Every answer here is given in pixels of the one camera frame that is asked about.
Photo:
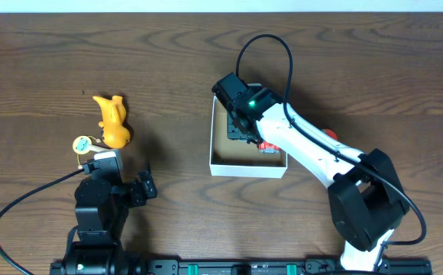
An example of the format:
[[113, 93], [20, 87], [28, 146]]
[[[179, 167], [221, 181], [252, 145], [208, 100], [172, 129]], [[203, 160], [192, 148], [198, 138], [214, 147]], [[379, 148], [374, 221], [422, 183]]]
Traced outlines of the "red fire truck toy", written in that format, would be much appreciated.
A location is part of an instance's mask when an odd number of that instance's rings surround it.
[[268, 143], [266, 141], [261, 142], [257, 145], [257, 149], [263, 154], [277, 154], [280, 152], [280, 148], [274, 144]]

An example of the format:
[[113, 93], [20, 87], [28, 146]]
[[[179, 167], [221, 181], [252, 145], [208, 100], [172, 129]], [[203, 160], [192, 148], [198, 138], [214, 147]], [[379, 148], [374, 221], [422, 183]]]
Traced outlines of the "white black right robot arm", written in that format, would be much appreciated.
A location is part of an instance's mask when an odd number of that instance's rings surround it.
[[413, 208], [391, 159], [342, 144], [270, 89], [242, 86], [216, 95], [248, 142], [284, 150], [327, 189], [332, 221], [345, 240], [341, 269], [377, 272], [391, 235]]

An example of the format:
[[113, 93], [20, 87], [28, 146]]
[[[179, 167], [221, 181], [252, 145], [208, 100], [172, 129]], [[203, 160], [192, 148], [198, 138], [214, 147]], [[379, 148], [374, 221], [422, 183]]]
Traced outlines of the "red ball toy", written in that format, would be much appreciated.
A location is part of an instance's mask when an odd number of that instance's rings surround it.
[[330, 138], [332, 138], [332, 139], [334, 139], [334, 140], [337, 140], [338, 139], [338, 136], [337, 136], [337, 134], [333, 131], [333, 130], [331, 130], [331, 129], [322, 129], [322, 131], [326, 134], [326, 135], [328, 135]]

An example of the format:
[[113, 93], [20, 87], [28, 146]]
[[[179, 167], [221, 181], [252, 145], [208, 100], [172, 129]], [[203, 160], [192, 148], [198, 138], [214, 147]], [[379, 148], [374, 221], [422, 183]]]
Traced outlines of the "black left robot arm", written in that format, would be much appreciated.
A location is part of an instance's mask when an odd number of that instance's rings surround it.
[[77, 226], [68, 234], [63, 259], [50, 264], [50, 274], [146, 274], [146, 261], [124, 251], [121, 234], [129, 209], [157, 197], [150, 169], [125, 183], [111, 160], [95, 160], [82, 168], [87, 177], [74, 193]]

